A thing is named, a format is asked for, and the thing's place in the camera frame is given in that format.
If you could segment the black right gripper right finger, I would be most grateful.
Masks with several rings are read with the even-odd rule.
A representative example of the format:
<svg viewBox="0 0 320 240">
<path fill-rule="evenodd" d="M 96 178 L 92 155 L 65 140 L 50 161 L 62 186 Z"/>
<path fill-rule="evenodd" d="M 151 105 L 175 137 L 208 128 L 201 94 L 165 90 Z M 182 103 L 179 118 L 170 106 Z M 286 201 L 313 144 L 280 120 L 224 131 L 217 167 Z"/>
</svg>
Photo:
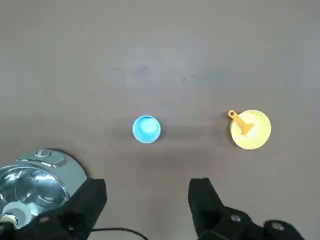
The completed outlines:
<svg viewBox="0 0 320 240">
<path fill-rule="evenodd" d="M 255 224 L 245 212 L 225 206 L 208 178 L 192 178 L 188 203 L 199 240 L 302 240 L 300 232 L 282 220 Z"/>
</svg>

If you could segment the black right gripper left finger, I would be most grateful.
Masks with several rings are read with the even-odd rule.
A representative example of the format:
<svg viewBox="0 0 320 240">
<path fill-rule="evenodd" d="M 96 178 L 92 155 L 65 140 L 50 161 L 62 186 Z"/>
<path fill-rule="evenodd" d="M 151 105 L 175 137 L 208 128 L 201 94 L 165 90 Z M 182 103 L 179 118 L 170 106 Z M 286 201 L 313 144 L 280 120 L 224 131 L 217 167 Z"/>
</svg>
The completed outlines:
<svg viewBox="0 0 320 240">
<path fill-rule="evenodd" d="M 61 207 L 15 231 L 15 240 L 86 240 L 107 203 L 104 179 L 87 179 Z"/>
</svg>

